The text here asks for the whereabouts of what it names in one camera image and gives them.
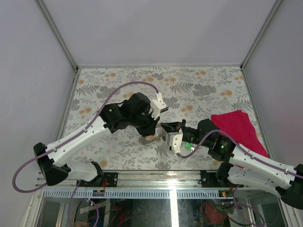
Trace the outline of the large metal keyring with keys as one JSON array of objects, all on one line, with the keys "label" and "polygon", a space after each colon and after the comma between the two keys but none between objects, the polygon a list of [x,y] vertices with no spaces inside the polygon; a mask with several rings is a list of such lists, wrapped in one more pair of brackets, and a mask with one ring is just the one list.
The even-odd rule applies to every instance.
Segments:
[{"label": "large metal keyring with keys", "polygon": [[147,145],[147,144],[153,143],[155,141],[163,140],[163,138],[165,138],[165,136],[166,136],[166,131],[158,123],[156,125],[154,135],[150,135],[150,136],[146,136],[146,137],[141,136],[138,141],[142,145]]}]

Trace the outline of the key with green tag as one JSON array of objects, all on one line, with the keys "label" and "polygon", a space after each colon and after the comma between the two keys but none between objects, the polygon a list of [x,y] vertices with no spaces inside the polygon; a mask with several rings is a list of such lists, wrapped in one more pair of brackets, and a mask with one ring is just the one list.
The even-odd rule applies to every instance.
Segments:
[{"label": "key with green tag", "polygon": [[190,152],[193,152],[195,150],[195,147],[188,142],[185,142],[184,146],[186,149],[190,150]]}]

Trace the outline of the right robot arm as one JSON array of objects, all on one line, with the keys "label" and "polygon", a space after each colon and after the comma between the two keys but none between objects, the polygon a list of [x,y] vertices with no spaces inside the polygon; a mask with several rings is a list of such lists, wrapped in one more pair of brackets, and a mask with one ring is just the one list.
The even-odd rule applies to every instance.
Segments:
[{"label": "right robot arm", "polygon": [[208,148],[208,155],[220,161],[216,182],[220,186],[244,185],[269,192],[285,204],[303,208],[303,165],[279,163],[237,143],[207,119],[201,120],[196,129],[186,126],[186,121],[161,123],[166,131],[166,141],[182,159],[194,155],[201,147]]}]

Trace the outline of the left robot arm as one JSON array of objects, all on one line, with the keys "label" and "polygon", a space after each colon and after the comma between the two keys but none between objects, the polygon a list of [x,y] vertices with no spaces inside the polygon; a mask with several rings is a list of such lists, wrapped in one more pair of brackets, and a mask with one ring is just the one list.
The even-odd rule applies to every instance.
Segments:
[{"label": "left robot arm", "polygon": [[150,100],[138,92],[121,103],[104,104],[91,121],[66,137],[48,145],[39,142],[34,146],[34,153],[46,184],[54,186],[74,176],[92,186],[100,186],[104,176],[97,162],[76,163],[71,161],[73,156],[89,144],[128,126],[135,127],[143,137],[154,135],[163,108],[166,104],[161,93]]}]

